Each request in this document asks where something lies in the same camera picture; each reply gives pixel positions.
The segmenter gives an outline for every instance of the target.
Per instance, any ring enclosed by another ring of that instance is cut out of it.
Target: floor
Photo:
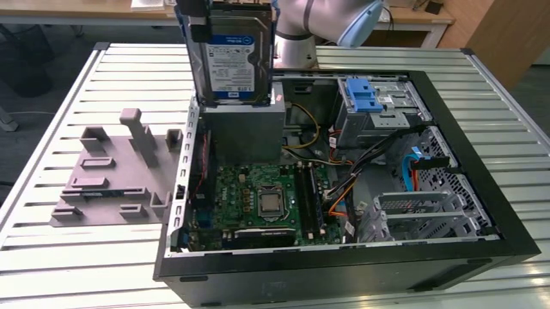
[[[112,27],[85,26],[82,30],[84,36],[74,38],[68,26],[43,28],[56,53],[56,59],[45,66],[53,81],[53,89],[49,93],[37,98],[19,98],[0,82],[0,106],[6,112],[45,112],[11,115],[19,125],[18,130],[11,133],[0,131],[0,182],[15,181],[94,42],[181,42],[180,31],[176,27],[153,29],[145,26],[118,26],[116,31],[112,31]],[[550,88],[547,85],[550,85],[550,66],[533,66],[511,94],[544,132],[550,134]],[[7,193],[9,187],[0,185],[0,204]]]

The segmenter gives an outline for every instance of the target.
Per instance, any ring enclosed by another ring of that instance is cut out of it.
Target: open computer tower
[[[448,288],[539,249],[419,71],[190,101],[154,279],[190,307]]]

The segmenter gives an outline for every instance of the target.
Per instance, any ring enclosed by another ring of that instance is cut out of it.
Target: sticker
[[[365,202],[360,201],[359,205],[355,206],[355,210],[356,211],[363,211],[363,210],[365,210],[367,206],[368,206],[368,204]]]
[[[328,144],[331,148],[336,148],[336,138],[335,137],[328,137]]]
[[[212,91],[217,98],[248,98],[254,90],[254,67],[248,56],[254,50],[248,35],[213,35],[205,45]]]
[[[102,196],[102,194],[98,192],[81,192],[80,196]]]
[[[393,100],[391,97],[377,97],[377,102],[379,103],[393,103]]]
[[[349,235],[355,234],[355,227],[351,225],[349,221],[345,222],[345,230]]]

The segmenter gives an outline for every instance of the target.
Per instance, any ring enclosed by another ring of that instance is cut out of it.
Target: motherboard
[[[209,229],[198,229],[202,250],[242,248],[236,239],[246,240],[244,248],[262,247],[265,241],[277,247],[339,243],[337,222],[322,222],[320,204],[309,203],[320,201],[328,187],[322,165],[220,166]]]

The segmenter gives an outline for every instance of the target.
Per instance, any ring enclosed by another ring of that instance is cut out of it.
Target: hard drive
[[[197,10],[180,2],[177,18],[200,105],[266,105],[274,28],[269,4],[190,1],[204,5]]]

